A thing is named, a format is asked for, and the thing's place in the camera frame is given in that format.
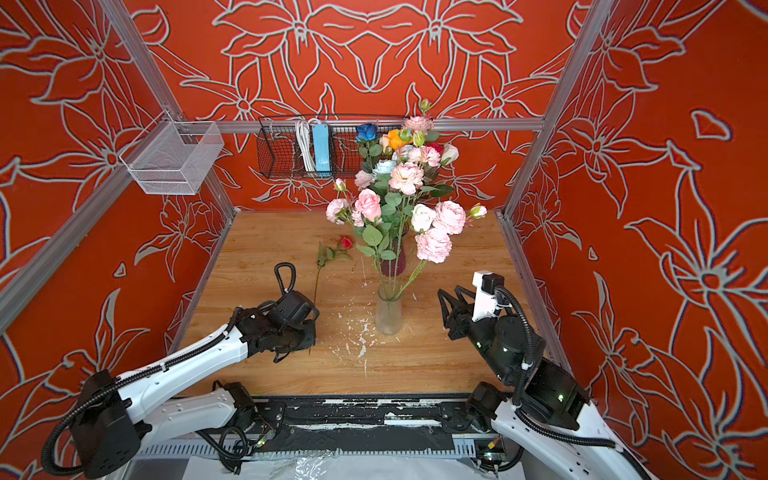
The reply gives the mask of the small red rose stem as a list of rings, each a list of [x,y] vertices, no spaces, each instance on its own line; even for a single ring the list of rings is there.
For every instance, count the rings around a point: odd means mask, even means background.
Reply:
[[[315,262],[316,274],[313,288],[313,303],[316,307],[319,307],[318,290],[323,269],[329,263],[333,263],[334,261],[343,261],[346,266],[352,266],[353,258],[349,251],[353,246],[354,242],[352,238],[347,235],[340,236],[333,244],[319,243]]]

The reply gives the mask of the purple ribbed glass vase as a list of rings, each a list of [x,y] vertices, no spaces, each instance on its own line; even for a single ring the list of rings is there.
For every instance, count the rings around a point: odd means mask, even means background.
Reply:
[[[406,252],[405,250],[395,242],[392,246],[392,250],[397,254],[395,260],[382,260],[380,263],[380,272],[385,277],[397,277],[405,272],[406,269]]]

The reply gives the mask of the pink rose flower stem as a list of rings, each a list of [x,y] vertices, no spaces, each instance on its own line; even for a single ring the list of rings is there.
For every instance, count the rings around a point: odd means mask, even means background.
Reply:
[[[384,226],[386,220],[383,217],[380,195],[370,188],[360,191],[354,202],[353,220],[355,225],[362,229],[364,246],[373,252],[372,258],[381,274],[381,261],[395,260],[396,253],[392,250],[392,237],[389,234],[391,228]],[[396,280],[382,274],[381,277],[393,285]]]

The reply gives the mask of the large pink peony spray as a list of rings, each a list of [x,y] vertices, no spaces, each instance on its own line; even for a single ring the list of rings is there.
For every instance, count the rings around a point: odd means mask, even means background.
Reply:
[[[405,283],[398,288],[397,296],[401,297],[405,293],[428,263],[444,263],[453,249],[452,238],[460,235],[473,221],[482,219],[488,214],[487,207],[482,204],[475,204],[466,211],[456,202],[443,201],[431,208],[436,213],[432,227],[414,237],[418,264]]]

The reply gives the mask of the pink mini rose spray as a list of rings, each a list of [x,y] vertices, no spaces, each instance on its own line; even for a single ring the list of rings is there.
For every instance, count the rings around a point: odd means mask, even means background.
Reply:
[[[424,204],[414,206],[410,219],[410,227],[416,234],[425,233],[432,227],[436,217],[435,211]]]

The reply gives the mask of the pink peony flower stem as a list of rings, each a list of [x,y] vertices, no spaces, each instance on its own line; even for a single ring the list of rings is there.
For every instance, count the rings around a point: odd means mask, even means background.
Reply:
[[[360,170],[354,177],[354,183],[359,191],[368,189],[376,180],[376,176],[373,173]]]

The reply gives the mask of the white rose flower stem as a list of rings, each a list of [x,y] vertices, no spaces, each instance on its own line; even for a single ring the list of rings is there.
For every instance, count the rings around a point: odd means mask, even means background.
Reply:
[[[443,145],[443,153],[441,155],[441,165],[449,166],[459,158],[459,150],[457,147],[450,143]]]

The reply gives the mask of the blue rose flower stem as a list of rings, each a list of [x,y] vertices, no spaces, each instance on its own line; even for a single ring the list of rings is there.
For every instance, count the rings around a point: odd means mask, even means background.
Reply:
[[[384,151],[380,143],[378,127],[366,123],[358,126],[356,132],[358,153],[362,158],[361,169],[366,173],[372,173]]]

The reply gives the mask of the yellow rose flower stem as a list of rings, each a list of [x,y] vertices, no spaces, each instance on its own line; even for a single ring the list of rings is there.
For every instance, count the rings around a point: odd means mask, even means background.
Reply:
[[[390,130],[386,136],[387,140],[387,146],[393,150],[397,151],[402,146],[409,144],[411,142],[411,133],[408,129],[404,130]]]

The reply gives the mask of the pink carnation spray stem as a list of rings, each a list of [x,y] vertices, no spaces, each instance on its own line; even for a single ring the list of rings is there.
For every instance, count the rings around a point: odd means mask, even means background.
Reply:
[[[418,114],[405,119],[403,127],[411,132],[424,132],[434,128],[434,120],[429,115],[432,103],[429,99],[422,99],[418,103]]]

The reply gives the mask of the white hydrangea flower stem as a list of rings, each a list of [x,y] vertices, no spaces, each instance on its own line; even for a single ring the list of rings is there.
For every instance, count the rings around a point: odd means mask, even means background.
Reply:
[[[391,172],[394,170],[394,168],[397,166],[398,161],[397,160],[380,160],[376,166],[373,168],[372,173],[376,176],[382,176],[382,175],[390,175]]]

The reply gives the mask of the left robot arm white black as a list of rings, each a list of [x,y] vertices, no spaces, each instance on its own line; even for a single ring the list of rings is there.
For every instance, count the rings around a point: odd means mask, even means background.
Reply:
[[[118,376],[107,370],[91,375],[73,409],[43,444],[43,470],[57,477],[98,479],[150,445],[194,433],[237,473],[245,458],[277,431],[277,423],[259,412],[238,382],[197,397],[179,394],[257,354],[271,352],[274,363],[280,363],[314,345],[319,310],[293,282],[278,287],[277,300],[235,308],[214,332],[154,363]]]

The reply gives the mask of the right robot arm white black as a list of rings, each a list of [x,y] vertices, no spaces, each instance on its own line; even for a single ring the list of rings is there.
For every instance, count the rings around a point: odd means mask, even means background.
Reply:
[[[443,326],[466,338],[500,382],[479,383],[469,423],[517,444],[567,479],[650,479],[652,473],[607,426],[586,390],[545,358],[545,340],[502,285],[439,290]]]

